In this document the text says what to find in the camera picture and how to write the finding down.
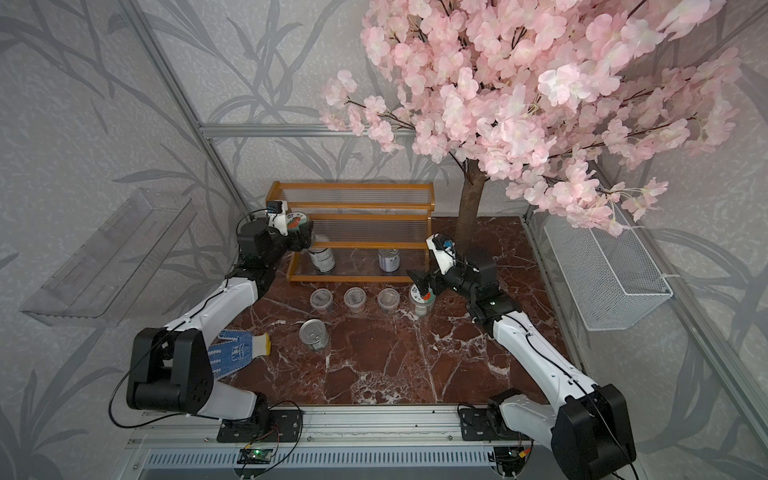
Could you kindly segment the silver green label tin can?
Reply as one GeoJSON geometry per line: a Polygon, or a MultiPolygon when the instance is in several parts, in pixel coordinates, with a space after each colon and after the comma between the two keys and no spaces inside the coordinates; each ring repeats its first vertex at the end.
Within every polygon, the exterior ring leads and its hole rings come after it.
{"type": "Polygon", "coordinates": [[[312,351],[323,350],[329,343],[329,332],[323,321],[310,319],[305,321],[299,330],[302,343],[312,351]]]}

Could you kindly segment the tall clear tomato-label jar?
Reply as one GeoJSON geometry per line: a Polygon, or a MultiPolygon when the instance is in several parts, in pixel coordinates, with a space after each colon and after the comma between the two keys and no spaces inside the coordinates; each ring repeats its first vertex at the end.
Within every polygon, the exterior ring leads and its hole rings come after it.
{"type": "Polygon", "coordinates": [[[303,212],[291,212],[286,216],[288,232],[299,232],[311,224],[311,219],[303,212]]]}

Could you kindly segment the left green circuit board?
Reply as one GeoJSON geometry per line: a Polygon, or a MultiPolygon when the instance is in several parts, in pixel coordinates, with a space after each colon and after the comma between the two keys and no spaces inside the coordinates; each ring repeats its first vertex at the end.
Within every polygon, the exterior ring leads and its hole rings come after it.
{"type": "Polygon", "coordinates": [[[276,459],[275,448],[247,447],[239,451],[238,465],[269,465],[276,459]]]}

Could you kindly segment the green white tin can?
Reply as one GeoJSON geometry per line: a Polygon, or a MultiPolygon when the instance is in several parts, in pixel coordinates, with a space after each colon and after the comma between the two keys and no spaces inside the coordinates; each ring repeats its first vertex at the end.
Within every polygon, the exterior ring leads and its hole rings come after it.
{"type": "Polygon", "coordinates": [[[328,241],[329,239],[325,235],[315,235],[312,246],[308,249],[311,263],[322,274],[331,272],[336,265],[332,249],[320,246],[320,243],[328,241]]]}

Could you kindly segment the purple label tin can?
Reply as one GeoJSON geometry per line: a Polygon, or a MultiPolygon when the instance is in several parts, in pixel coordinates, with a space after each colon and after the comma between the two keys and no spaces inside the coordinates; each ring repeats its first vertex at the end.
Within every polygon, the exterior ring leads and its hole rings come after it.
{"type": "Polygon", "coordinates": [[[394,273],[400,268],[401,258],[398,249],[378,250],[379,268],[385,273],[394,273]]]}

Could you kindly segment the clear jar tomato lid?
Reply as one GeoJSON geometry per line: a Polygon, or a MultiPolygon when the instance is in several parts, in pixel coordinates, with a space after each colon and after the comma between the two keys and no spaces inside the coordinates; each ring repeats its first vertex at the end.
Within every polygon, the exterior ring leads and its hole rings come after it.
{"type": "Polygon", "coordinates": [[[409,290],[409,300],[413,314],[416,317],[425,317],[433,308],[435,295],[430,288],[427,288],[427,292],[422,294],[417,285],[412,284],[409,290]]]}

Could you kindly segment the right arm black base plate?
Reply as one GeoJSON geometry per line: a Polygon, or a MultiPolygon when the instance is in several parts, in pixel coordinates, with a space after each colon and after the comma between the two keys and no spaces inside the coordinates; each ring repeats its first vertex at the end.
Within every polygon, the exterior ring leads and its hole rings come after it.
{"type": "Polygon", "coordinates": [[[510,440],[509,432],[492,425],[486,407],[460,403],[456,407],[460,422],[461,437],[464,441],[510,440]]]}

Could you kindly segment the small clear red-label seed jar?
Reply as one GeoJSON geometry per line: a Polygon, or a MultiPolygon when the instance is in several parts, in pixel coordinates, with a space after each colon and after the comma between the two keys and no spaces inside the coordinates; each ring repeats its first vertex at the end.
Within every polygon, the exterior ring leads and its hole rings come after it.
{"type": "Polygon", "coordinates": [[[395,313],[400,305],[400,294],[394,288],[385,288],[377,295],[377,303],[380,309],[388,314],[395,313]]]}

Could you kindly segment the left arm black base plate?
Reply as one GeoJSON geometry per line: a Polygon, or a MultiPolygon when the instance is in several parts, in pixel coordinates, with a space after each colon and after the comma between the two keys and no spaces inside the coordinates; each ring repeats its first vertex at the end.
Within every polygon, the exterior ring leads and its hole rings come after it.
{"type": "Polygon", "coordinates": [[[303,426],[300,409],[273,409],[248,420],[223,420],[218,443],[295,442],[303,426]]]}

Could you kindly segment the right circuit board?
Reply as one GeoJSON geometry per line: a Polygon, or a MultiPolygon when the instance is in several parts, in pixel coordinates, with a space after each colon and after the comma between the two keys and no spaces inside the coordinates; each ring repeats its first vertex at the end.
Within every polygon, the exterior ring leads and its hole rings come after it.
{"type": "Polygon", "coordinates": [[[497,474],[505,479],[517,479],[531,453],[531,446],[495,446],[491,455],[491,463],[497,474]]]}

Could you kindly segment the orange wooden three-tier shelf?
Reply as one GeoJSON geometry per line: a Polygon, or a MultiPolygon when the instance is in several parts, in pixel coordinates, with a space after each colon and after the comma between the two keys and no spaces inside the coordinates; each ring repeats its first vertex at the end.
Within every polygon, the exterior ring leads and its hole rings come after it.
{"type": "Polygon", "coordinates": [[[432,184],[274,182],[266,201],[285,200],[314,222],[313,235],[329,241],[335,268],[318,272],[308,250],[295,253],[287,267],[291,282],[409,283],[407,270],[429,267],[426,238],[432,235],[432,184]],[[400,268],[385,273],[378,250],[398,249],[400,268]]]}

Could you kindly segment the pink cherry blossom tree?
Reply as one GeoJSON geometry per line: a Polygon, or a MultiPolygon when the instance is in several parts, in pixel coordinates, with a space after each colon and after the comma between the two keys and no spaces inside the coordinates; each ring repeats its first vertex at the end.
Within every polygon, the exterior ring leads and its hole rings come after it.
{"type": "Polygon", "coordinates": [[[612,236],[618,215],[642,218],[667,191],[650,179],[601,183],[602,154],[634,170],[682,148],[712,152],[734,128],[723,89],[741,74],[736,49],[698,66],[625,75],[632,63],[680,39],[724,8],[721,1],[373,1],[360,39],[394,83],[394,105],[355,99],[342,70],[325,85],[321,119],[383,151],[412,131],[412,148],[452,159],[465,176],[455,241],[471,231],[484,184],[512,200],[612,236]]]}

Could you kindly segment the blue dotted work glove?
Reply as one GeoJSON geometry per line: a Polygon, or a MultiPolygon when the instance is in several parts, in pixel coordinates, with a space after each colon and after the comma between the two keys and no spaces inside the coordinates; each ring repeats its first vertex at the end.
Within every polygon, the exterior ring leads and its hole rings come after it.
{"type": "Polygon", "coordinates": [[[223,330],[208,347],[208,356],[215,380],[221,380],[247,367],[251,362],[271,353],[268,333],[252,335],[248,331],[223,330]]]}

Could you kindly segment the small clear grey-label seed jar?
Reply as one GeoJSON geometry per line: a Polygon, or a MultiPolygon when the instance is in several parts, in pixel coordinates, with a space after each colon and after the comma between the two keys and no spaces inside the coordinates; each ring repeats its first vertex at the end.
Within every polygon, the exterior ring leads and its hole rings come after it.
{"type": "Polygon", "coordinates": [[[350,312],[358,314],[366,308],[367,294],[360,287],[351,287],[345,292],[343,300],[350,312]]]}

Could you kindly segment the aluminium front rail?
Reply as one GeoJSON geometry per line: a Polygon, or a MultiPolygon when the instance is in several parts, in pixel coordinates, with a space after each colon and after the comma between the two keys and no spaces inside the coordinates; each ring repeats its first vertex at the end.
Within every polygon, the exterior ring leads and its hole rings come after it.
{"type": "Polygon", "coordinates": [[[519,479],[561,479],[552,452],[521,433],[510,440],[464,441],[457,405],[304,406],[295,442],[218,443],[222,422],[178,418],[137,429],[113,476],[116,479],[287,478],[304,473],[412,476],[419,470],[452,477],[465,472],[501,477],[495,446],[531,446],[519,479]],[[242,448],[275,448],[269,465],[238,465],[242,448]]]}

